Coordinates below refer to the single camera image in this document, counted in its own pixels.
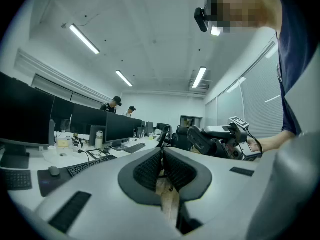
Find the hand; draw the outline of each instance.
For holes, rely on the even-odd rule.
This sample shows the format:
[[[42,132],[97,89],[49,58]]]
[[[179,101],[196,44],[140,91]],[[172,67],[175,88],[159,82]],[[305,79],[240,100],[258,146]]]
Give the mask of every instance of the hand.
[[[260,151],[259,145],[253,138],[248,138],[247,143],[249,144],[252,152]]]

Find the person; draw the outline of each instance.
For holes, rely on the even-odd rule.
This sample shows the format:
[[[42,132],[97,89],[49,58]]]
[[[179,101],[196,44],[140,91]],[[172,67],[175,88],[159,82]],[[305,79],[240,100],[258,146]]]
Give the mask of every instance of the person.
[[[130,106],[128,111],[124,112],[123,115],[125,117],[131,118],[132,117],[131,114],[133,113],[133,111],[136,111],[135,107],[134,106]]]
[[[301,133],[285,95],[303,74],[319,42],[316,24],[312,22],[316,17],[310,13],[312,9],[312,4],[306,5],[302,0],[206,0],[207,19],[216,27],[222,27],[224,32],[234,27],[269,27],[276,31],[283,127],[278,135],[258,140],[264,152],[278,149]],[[255,140],[248,139],[248,144],[252,151],[260,150]]]
[[[121,98],[118,97],[118,96],[115,96],[113,98],[113,100],[110,102],[110,103],[104,103],[100,110],[103,110],[103,111],[107,111],[107,112],[111,112],[111,113],[114,113],[116,114],[117,113],[117,108],[116,106],[122,106],[122,103],[121,103]]]

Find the mouse pad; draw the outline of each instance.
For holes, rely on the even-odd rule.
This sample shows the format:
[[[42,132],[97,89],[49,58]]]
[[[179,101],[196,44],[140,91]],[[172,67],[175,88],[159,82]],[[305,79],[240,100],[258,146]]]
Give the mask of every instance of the mouse pad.
[[[59,168],[60,175],[52,177],[49,170],[38,170],[38,182],[42,197],[48,196],[52,191],[66,183],[72,177],[69,174],[67,168]]]

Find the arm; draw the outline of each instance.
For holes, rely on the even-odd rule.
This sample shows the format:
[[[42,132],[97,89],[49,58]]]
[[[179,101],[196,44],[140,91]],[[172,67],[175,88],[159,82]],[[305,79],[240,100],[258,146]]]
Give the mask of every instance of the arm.
[[[107,105],[106,105],[106,104],[103,104],[103,105],[101,106],[100,110],[106,111],[106,110],[107,110]]]
[[[269,138],[261,138],[258,141],[261,143],[263,152],[267,152],[269,150],[277,150],[280,146],[288,140],[291,140],[296,135],[291,131],[284,130],[276,136],[269,137]],[[253,152],[259,151],[259,146],[256,141],[252,138],[248,139],[248,144]]]

